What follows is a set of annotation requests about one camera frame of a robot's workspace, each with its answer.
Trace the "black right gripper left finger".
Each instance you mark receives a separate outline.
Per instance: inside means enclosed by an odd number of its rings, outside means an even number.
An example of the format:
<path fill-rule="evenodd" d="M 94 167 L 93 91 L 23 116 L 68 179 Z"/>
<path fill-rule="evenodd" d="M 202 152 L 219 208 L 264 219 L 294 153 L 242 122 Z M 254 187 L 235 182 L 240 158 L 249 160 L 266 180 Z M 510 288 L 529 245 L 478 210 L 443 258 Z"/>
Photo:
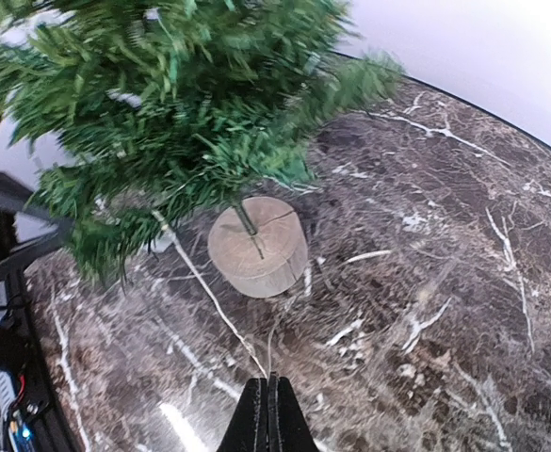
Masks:
<path fill-rule="evenodd" d="M 249 379 L 217 451 L 266 452 L 267 443 L 267 380 Z"/>

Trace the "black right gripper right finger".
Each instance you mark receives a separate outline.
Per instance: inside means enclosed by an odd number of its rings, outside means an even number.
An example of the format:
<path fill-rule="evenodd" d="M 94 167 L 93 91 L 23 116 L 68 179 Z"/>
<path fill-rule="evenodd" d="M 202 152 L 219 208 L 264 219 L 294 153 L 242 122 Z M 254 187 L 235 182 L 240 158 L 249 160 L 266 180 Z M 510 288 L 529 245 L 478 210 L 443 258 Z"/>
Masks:
<path fill-rule="evenodd" d="M 276 373 L 267 384 L 267 445 L 270 452 L 317 452 L 290 380 Z"/>

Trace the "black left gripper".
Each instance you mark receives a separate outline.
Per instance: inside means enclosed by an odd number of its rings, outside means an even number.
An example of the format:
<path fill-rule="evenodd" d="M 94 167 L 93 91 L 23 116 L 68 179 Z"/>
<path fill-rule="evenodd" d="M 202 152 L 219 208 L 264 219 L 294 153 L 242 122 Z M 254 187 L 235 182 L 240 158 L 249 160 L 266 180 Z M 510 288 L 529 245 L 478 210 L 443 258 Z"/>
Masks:
<path fill-rule="evenodd" d="M 0 278 L 63 248 L 73 232 L 71 218 L 22 212 L 24 204 L 25 187 L 0 171 Z"/>

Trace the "small green christmas tree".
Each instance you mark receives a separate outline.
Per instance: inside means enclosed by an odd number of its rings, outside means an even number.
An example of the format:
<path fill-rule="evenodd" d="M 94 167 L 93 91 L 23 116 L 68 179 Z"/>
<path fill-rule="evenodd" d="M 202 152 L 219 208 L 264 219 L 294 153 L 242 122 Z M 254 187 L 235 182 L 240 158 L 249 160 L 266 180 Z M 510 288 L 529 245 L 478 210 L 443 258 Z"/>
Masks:
<path fill-rule="evenodd" d="M 306 185 L 312 135 L 393 95 L 388 55 L 338 59 L 351 36 L 345 1 L 0 1 L 0 116 L 13 142 L 52 135 L 70 157 L 22 208 L 57 230 L 12 260 L 66 248 L 91 278 L 123 277 L 220 206 L 221 275 L 253 298 L 285 292 L 308 264 L 300 218 L 249 189 Z"/>

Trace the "black front rail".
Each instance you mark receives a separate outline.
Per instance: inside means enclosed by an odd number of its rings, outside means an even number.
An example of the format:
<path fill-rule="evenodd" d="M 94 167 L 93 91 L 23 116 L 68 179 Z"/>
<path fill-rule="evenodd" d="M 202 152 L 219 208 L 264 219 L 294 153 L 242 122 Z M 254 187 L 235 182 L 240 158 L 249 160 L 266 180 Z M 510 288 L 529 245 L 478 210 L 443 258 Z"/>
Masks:
<path fill-rule="evenodd" d="M 15 408 L 21 415 L 20 447 L 23 451 L 79 451 L 81 446 L 58 401 L 32 313 L 32 298 L 26 289 L 24 273 L 15 270 L 6 280 L 8 307 L 14 330 L 29 349 L 24 370 L 24 387 L 17 390 Z"/>

